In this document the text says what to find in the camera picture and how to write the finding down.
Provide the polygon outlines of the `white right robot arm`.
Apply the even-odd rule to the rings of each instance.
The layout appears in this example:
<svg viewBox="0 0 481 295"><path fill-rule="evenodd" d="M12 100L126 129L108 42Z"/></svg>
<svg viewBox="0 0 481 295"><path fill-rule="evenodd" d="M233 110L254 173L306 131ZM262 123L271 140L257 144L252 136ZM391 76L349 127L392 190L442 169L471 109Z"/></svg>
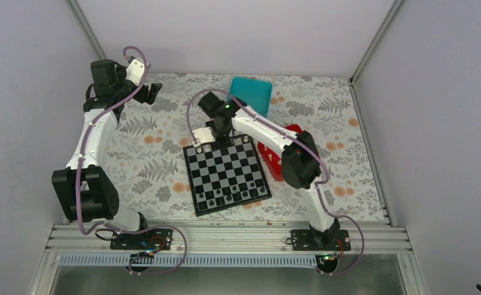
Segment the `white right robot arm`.
<svg viewBox="0 0 481 295"><path fill-rule="evenodd" d="M232 130L264 144L278 154L286 184L307 201L312 241L319 250L328 250L336 242L340 229L338 217L330 213L323 197L323 186L330 180L329 170L321 160L313 136L307 131L293 132L268 120L244 101L228 93L228 101L216 96L217 88L204 89L191 98L209 117L205 127L191 131L192 144L217 143Z"/></svg>

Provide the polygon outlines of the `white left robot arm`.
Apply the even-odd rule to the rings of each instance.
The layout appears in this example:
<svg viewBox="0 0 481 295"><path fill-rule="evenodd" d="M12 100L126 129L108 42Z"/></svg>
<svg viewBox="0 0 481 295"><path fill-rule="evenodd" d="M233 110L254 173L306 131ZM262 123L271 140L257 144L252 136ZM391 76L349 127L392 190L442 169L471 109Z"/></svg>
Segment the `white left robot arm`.
<svg viewBox="0 0 481 295"><path fill-rule="evenodd" d="M84 234L90 233L84 223L95 221L127 232L127 242L141 249L151 240L147 221L142 213L120 206L103 165L124 104L131 99L153 104L162 85L145 85L149 65L141 58L127 61L126 66L108 59L91 63L93 82L85 93L82 134L66 167L53 172L52 185L66 219L76 221Z"/></svg>

